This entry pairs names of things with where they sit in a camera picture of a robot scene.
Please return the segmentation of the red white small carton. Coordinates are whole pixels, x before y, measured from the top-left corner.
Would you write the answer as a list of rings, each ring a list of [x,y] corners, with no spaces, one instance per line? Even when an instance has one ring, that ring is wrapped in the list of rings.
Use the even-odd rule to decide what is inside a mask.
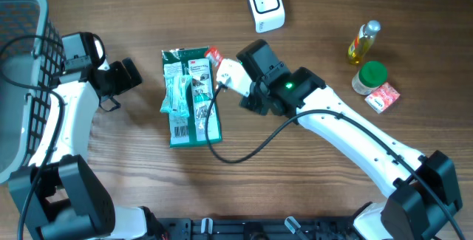
[[[369,94],[365,101],[378,114],[388,109],[401,94],[393,86],[385,82]]]

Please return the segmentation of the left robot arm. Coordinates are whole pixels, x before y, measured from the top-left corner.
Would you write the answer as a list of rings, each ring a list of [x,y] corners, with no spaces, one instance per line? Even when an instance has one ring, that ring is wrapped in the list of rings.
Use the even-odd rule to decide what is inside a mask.
[[[142,83],[133,60],[104,69],[85,56],[63,63],[42,90],[50,96],[47,125],[28,165],[8,182],[19,212],[17,237],[33,239],[166,239],[146,207],[119,207],[86,161],[92,118],[102,100]]]

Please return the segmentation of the teal snack wrapper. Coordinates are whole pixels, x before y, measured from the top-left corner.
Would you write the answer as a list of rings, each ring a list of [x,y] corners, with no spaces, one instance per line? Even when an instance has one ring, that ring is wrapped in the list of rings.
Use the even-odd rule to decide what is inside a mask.
[[[161,113],[174,117],[189,118],[187,90],[192,77],[190,75],[164,75],[166,95],[160,107]]]

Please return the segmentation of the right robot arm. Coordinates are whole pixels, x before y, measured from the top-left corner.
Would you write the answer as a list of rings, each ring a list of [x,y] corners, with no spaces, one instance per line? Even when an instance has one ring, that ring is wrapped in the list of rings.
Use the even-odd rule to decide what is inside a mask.
[[[241,105],[272,111],[324,138],[354,162],[385,201],[369,203],[353,227],[364,239],[433,239],[463,207],[455,165],[441,151],[425,156],[395,140],[347,106],[320,77],[304,67],[290,71],[259,39],[236,55],[252,80]]]

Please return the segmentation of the red stick sachet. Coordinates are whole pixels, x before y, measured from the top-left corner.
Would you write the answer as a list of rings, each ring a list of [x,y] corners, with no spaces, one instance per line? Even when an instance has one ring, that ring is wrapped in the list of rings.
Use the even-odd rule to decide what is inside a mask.
[[[216,68],[220,66],[224,57],[220,53],[220,51],[215,47],[211,46],[205,52],[204,56],[212,63],[212,65]]]

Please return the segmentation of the green lid jar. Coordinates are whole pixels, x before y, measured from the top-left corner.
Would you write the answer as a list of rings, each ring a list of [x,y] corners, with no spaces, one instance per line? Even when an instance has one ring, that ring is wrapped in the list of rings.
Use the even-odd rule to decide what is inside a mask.
[[[360,95],[369,95],[387,81],[387,68],[379,61],[363,65],[352,79],[352,88]]]

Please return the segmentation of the clear yellow liquid bottle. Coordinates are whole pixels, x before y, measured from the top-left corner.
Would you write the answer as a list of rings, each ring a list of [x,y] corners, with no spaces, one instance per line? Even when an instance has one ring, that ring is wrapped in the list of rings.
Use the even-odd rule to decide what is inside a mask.
[[[361,25],[357,36],[354,38],[347,50],[347,60],[350,64],[358,65],[374,44],[381,24],[376,20],[368,21]]]

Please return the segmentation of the green gloves package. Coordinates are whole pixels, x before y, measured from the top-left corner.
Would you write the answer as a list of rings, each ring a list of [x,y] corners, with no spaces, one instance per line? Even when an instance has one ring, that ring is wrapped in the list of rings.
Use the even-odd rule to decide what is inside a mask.
[[[204,56],[208,47],[162,51],[164,75],[190,75],[187,90],[189,118],[169,116],[170,146],[195,147],[222,140],[214,97],[213,66]]]

